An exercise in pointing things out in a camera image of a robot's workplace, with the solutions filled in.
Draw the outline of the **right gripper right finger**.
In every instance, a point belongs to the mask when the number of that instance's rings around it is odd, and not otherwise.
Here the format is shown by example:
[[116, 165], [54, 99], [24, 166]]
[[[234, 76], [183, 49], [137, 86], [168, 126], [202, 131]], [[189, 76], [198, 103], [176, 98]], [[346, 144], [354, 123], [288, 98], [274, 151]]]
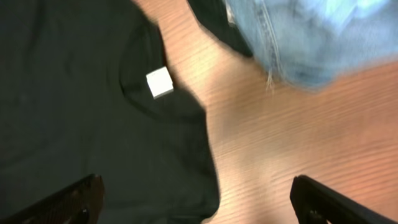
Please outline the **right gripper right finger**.
[[306, 175], [294, 177], [290, 201], [300, 224], [397, 224]]

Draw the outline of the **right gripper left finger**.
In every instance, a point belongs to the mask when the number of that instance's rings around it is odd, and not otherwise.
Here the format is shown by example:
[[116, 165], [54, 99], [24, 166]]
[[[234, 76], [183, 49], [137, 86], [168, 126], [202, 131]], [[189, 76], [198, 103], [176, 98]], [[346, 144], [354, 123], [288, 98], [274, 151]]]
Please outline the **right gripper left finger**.
[[97, 224], [103, 204], [103, 179], [91, 174], [3, 218], [1, 224]]

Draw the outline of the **black t-shirt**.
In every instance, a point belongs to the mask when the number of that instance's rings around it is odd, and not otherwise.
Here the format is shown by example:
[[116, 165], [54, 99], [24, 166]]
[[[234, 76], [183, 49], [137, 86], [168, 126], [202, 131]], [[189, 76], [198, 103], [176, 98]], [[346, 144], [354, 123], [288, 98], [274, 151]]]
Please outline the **black t-shirt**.
[[1, 2], [1, 216], [98, 174], [100, 223], [200, 223], [220, 204], [206, 113], [131, 1]]

